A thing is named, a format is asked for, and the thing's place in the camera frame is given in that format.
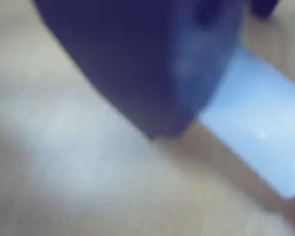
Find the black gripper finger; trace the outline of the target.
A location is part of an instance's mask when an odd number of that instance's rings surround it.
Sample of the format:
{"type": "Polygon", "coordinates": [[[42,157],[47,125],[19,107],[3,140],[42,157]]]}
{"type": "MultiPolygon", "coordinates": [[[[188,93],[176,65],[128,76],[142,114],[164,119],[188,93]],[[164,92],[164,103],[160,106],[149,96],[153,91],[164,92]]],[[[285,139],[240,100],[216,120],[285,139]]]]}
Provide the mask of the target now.
{"type": "Polygon", "coordinates": [[[239,44],[242,0],[36,0],[98,91],[146,136],[174,136],[205,107],[239,44]]]}
{"type": "Polygon", "coordinates": [[[250,11],[259,18],[268,18],[274,12],[279,0],[250,0],[250,11]]]}

